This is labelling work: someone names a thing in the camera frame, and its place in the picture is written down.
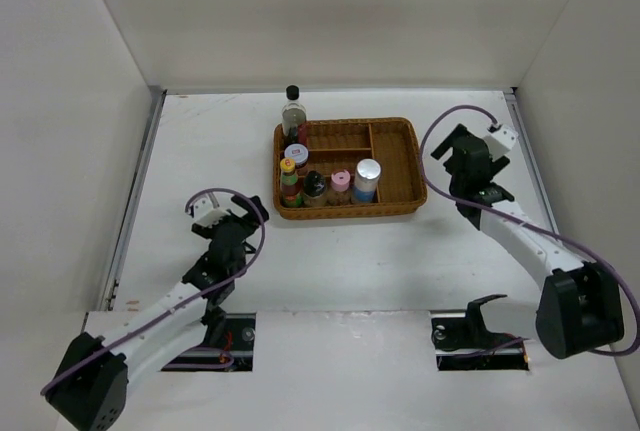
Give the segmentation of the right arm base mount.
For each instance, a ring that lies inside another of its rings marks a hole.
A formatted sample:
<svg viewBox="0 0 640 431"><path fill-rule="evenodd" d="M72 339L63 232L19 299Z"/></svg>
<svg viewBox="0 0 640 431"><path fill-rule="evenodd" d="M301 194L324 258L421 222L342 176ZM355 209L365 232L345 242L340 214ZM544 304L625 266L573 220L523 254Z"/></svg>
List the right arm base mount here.
<svg viewBox="0 0 640 431"><path fill-rule="evenodd" d="M482 308L504 300L492 294L470 301L464 310L433 311L431 341L439 371L528 371L524 339L505 332L489 331Z"/></svg>

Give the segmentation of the white blue cylindrical shaker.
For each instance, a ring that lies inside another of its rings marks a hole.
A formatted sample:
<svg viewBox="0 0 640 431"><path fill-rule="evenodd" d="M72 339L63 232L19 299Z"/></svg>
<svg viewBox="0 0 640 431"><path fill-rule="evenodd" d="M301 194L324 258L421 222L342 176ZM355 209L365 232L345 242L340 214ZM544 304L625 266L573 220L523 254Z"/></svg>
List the white blue cylindrical shaker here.
<svg viewBox="0 0 640 431"><path fill-rule="evenodd" d="M371 203L381 176L381 165L372 158L359 161L355 168L351 192L353 203Z"/></svg>

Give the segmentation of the small jar white lid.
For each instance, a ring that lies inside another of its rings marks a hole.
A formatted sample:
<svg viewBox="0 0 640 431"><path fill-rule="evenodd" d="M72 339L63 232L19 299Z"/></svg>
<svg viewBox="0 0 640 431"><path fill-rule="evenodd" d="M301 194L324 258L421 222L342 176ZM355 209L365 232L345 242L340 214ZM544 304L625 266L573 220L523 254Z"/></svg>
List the small jar white lid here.
<svg viewBox="0 0 640 431"><path fill-rule="evenodd" d="M308 148L299 143L288 145L284 150L284 157L294 161L296 171L299 176L305 176L308 173Z"/></svg>

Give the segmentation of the red green sauce bottle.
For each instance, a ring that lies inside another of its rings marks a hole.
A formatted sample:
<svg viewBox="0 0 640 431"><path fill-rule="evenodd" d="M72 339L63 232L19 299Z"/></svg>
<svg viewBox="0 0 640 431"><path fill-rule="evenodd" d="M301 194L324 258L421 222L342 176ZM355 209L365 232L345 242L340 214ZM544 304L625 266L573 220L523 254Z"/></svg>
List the red green sauce bottle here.
<svg viewBox="0 0 640 431"><path fill-rule="evenodd" d="M295 161L283 158L279 165L281 202L287 208L299 208L302 206L303 197Z"/></svg>

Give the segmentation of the black cap pepper shaker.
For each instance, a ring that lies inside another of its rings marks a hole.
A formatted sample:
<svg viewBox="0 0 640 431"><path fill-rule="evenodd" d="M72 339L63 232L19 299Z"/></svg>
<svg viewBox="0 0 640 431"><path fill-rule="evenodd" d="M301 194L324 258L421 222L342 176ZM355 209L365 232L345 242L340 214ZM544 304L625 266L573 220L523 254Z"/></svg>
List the black cap pepper shaker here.
<svg viewBox="0 0 640 431"><path fill-rule="evenodd" d="M327 204L327 183L321 173L310 171L304 178L302 191L305 207L324 207Z"/></svg>

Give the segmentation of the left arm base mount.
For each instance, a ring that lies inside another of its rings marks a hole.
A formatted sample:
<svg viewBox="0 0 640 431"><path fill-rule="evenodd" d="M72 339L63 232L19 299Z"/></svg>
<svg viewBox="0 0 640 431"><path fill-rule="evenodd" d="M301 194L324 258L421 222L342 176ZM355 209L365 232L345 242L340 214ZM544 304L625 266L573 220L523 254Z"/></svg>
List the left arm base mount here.
<svg viewBox="0 0 640 431"><path fill-rule="evenodd" d="M251 372L257 315L231 313L209 327L204 341L162 368L163 372Z"/></svg>

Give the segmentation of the pink cap spice shaker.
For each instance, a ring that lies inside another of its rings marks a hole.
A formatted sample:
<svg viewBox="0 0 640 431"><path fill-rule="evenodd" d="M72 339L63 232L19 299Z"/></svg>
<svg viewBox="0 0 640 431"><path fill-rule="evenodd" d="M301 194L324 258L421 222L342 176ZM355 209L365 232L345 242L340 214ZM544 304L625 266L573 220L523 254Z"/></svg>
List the pink cap spice shaker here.
<svg viewBox="0 0 640 431"><path fill-rule="evenodd" d="M351 203L351 174L348 170L343 169L331 174L327 202L331 206Z"/></svg>

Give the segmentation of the dark soy sauce bottle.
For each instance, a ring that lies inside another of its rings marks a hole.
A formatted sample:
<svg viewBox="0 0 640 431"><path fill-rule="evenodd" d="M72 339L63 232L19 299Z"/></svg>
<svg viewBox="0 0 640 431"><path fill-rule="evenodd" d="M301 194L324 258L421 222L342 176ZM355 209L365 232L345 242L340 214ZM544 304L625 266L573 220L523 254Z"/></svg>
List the dark soy sauce bottle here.
<svg viewBox="0 0 640 431"><path fill-rule="evenodd" d="M282 132L286 146L291 144L307 145L307 115L301 104L300 90L296 85L289 85L286 90L287 103L282 109Z"/></svg>

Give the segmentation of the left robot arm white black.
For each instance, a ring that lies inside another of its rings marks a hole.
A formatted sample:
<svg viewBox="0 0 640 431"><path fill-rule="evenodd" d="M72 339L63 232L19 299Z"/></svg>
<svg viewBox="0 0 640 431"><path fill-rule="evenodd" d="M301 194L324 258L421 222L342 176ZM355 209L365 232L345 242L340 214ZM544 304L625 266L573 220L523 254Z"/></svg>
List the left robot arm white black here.
<svg viewBox="0 0 640 431"><path fill-rule="evenodd" d="M77 430L108 430L142 379L192 348L214 349L224 338L222 303L262 248L249 238L264 232L268 211L257 196L231 191L242 215L223 210L216 189L189 199L192 232L207 250L162 298L128 322L98 336L83 332L69 344L41 395Z"/></svg>

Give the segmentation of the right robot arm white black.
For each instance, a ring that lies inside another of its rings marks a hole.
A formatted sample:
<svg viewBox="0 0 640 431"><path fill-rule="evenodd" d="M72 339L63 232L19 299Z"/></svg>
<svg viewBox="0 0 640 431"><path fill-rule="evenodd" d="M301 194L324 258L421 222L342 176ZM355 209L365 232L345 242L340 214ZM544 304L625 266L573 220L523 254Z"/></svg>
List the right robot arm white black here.
<svg viewBox="0 0 640 431"><path fill-rule="evenodd" d="M518 334L558 359L620 341L624 336L621 284L603 259L532 223L515 197L495 183L518 139L492 125L478 137L457 125L432 151L451 180L446 197L478 231L501 245L531 276L541 295Z"/></svg>

